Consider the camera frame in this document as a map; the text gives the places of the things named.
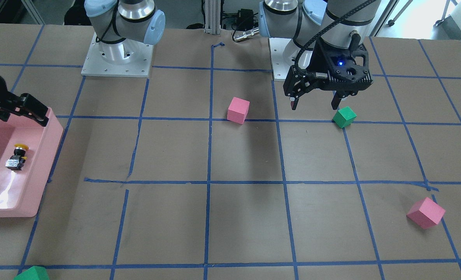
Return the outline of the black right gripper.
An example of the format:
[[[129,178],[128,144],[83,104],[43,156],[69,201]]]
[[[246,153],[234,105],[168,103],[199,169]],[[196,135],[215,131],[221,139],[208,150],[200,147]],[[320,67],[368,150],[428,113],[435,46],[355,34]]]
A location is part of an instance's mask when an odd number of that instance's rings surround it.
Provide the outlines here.
[[[29,93],[17,96],[7,89],[5,80],[0,76],[0,120],[8,122],[11,115],[32,119],[40,126],[46,126],[49,108]]]

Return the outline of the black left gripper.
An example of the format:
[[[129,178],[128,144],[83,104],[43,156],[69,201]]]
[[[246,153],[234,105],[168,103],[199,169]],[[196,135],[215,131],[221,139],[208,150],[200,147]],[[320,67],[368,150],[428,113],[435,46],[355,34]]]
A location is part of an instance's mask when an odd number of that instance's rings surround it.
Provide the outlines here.
[[[320,38],[315,42],[309,66],[291,66],[283,85],[290,97],[291,109],[296,110],[299,98],[313,89],[336,91],[331,107],[337,110],[341,101],[373,84],[369,71],[368,51],[359,34],[348,39],[348,48],[339,48]]]

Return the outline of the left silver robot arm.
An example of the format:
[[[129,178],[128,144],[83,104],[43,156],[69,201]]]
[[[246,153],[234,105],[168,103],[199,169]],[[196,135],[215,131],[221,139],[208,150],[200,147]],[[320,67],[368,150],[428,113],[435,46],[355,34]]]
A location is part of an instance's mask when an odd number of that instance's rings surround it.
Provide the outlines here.
[[[263,0],[258,14],[263,37],[290,39],[283,91],[296,110],[312,90],[334,91],[333,109],[373,84],[363,44],[379,0]]]

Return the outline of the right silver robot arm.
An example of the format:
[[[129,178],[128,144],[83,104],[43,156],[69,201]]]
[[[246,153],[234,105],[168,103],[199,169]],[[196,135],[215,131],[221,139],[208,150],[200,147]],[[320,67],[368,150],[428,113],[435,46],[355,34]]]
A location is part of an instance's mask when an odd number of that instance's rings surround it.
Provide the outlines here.
[[[86,0],[95,30],[81,74],[94,77],[141,77],[150,73],[153,47],[160,41],[166,16],[153,0]],[[49,108],[31,94],[17,96],[0,76],[0,120],[11,115],[48,123]]]

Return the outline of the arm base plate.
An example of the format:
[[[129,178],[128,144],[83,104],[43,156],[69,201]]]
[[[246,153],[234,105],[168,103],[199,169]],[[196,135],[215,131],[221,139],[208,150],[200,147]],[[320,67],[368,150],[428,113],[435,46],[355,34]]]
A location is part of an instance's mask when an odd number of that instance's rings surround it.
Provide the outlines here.
[[[93,34],[81,75],[148,78],[153,51],[153,45],[129,39],[117,44],[96,42]]]
[[[273,80],[275,82],[284,82],[287,78],[289,68],[296,62],[296,56],[300,48],[296,46],[293,39],[288,38],[269,38],[269,47],[273,68]],[[298,67],[301,69],[301,72],[321,80],[328,78],[326,70],[307,70],[307,67],[310,65],[312,54],[312,50],[305,50],[298,60]]]

